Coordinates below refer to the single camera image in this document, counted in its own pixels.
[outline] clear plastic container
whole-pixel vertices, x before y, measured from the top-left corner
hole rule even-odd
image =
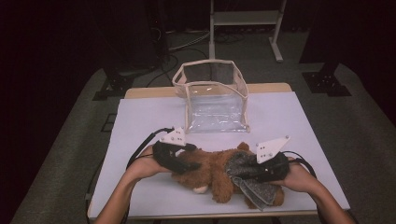
[[[249,132],[248,87],[232,61],[183,63],[172,81],[186,99],[186,133]]]

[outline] metal stand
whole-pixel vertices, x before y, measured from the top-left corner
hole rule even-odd
[[[312,93],[327,93],[329,96],[350,96],[346,86],[341,85],[334,75],[339,62],[325,63],[319,72],[303,73]]]
[[[275,54],[276,61],[283,62],[282,55],[277,47],[277,37],[282,23],[286,1],[282,0],[279,10],[267,11],[230,11],[215,12],[214,0],[210,2],[210,40],[209,40],[209,59],[215,59],[215,25],[260,25],[275,24],[274,36],[269,38],[271,48]]]

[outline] stuffed animal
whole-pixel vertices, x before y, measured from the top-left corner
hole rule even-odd
[[[196,193],[205,193],[208,188],[212,189],[213,200],[217,203],[227,203],[234,193],[242,193],[226,172],[228,162],[235,154],[254,155],[246,143],[241,143],[237,148],[223,151],[207,152],[200,148],[194,151],[183,151],[177,155],[184,162],[200,163],[200,168],[188,171],[182,175],[172,173],[172,177],[182,186],[193,189]],[[275,194],[269,202],[270,206],[279,206],[283,203],[284,192],[280,186],[266,184],[273,188]],[[245,203],[249,208],[257,208],[249,197],[245,197]]]

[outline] black cable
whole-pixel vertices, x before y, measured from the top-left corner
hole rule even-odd
[[[162,72],[162,73],[160,73],[158,76],[152,78],[151,81],[146,85],[146,88],[147,88],[155,79],[157,79],[158,77],[161,77],[161,76],[164,75],[164,74],[167,74],[168,72],[170,72],[170,71],[172,71],[174,68],[176,68],[176,66],[178,65],[178,58],[177,58],[176,56],[172,55],[172,54],[170,54],[169,56],[172,57],[172,58],[174,58],[174,59],[176,60],[175,65],[173,65],[171,69],[169,69],[169,70],[167,70],[167,71],[165,71],[165,72]]]
[[[205,59],[208,59],[207,55],[203,51],[198,50],[198,49],[185,49],[185,48],[183,48],[183,49],[174,49],[174,50],[172,50],[172,52],[176,53],[176,52],[179,52],[179,51],[182,51],[182,50],[195,50],[195,51],[198,51],[202,55],[204,55]]]

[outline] table top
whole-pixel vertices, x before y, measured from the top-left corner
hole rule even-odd
[[[318,179],[329,189],[342,208],[349,209],[344,192],[290,86],[286,83],[266,83],[247,84],[247,87],[250,133],[190,133],[187,136],[188,142],[206,151],[217,151],[236,147],[244,141],[254,152],[253,146],[258,142],[289,135],[290,141],[282,151],[290,150],[304,156],[314,167]],[[150,133],[164,127],[184,125],[184,107],[184,100],[175,97],[173,88],[127,91],[125,99],[120,101],[119,113],[88,217],[97,217],[123,174],[129,157]],[[158,174],[143,179],[136,185],[129,214],[130,218],[134,219],[164,219],[267,217],[317,213],[316,205],[309,195],[285,188],[284,191],[285,202],[282,206],[268,207],[262,212],[258,209],[248,209],[243,195],[234,195],[228,203],[219,204],[212,200],[210,190],[205,194],[195,194],[181,187],[169,174]]]

